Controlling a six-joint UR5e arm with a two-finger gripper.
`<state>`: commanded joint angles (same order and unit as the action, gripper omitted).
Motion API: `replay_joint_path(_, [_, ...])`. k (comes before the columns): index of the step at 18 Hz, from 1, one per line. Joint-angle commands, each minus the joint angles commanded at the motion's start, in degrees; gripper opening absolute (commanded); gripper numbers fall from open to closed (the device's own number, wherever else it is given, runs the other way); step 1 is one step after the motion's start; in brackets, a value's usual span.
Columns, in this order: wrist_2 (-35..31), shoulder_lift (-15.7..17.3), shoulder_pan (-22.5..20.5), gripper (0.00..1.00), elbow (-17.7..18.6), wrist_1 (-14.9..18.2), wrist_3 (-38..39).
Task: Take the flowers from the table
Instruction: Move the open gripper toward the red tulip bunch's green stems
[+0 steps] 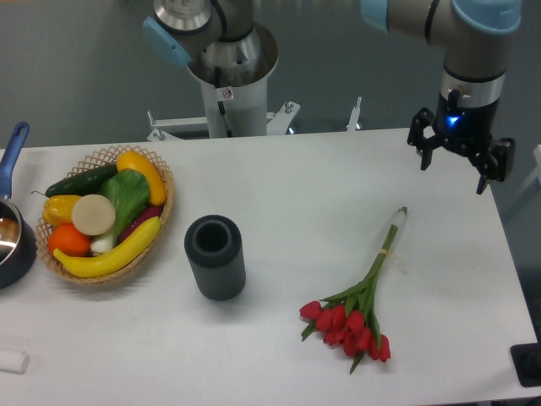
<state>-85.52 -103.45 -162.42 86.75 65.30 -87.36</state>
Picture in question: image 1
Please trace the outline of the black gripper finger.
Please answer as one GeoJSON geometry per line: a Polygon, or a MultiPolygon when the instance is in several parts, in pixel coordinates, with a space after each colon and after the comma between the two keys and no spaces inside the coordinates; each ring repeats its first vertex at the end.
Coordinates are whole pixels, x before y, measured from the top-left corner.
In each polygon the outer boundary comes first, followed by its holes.
{"type": "Polygon", "coordinates": [[[407,143],[414,146],[421,157],[420,169],[425,171],[432,162],[433,151],[443,145],[441,134],[434,130],[435,115],[427,108],[422,107],[414,116],[410,125],[407,143]],[[433,134],[424,136],[426,129],[432,129],[433,134]]]}
{"type": "Polygon", "coordinates": [[[469,151],[467,159],[478,170],[476,193],[481,195],[494,181],[504,182],[513,168],[516,142],[512,138],[489,140],[481,149],[469,151]]]}

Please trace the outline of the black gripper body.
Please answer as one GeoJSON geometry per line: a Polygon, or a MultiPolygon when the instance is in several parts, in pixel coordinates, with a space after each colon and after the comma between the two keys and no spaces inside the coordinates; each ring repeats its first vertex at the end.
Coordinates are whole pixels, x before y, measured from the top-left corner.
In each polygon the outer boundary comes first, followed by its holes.
{"type": "Polygon", "coordinates": [[[499,100],[482,107],[449,107],[439,96],[432,129],[434,147],[443,147],[460,156],[485,155],[490,147],[491,129],[499,100]]]}

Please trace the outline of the grey robot arm, blue caps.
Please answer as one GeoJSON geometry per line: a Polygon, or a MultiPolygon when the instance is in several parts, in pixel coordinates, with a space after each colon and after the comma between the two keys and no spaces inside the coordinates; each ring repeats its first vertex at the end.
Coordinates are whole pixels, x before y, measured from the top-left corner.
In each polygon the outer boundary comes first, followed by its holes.
{"type": "MultiPolygon", "coordinates": [[[[363,1],[360,8],[367,23],[445,52],[437,109],[421,109],[407,137],[422,168],[444,148],[478,170],[478,192],[503,181],[515,143],[494,138],[491,127],[521,3],[363,1]]],[[[250,1],[156,1],[143,31],[158,55],[199,81],[211,137],[267,134],[267,80],[278,51],[274,36],[255,22],[250,1]]]]}

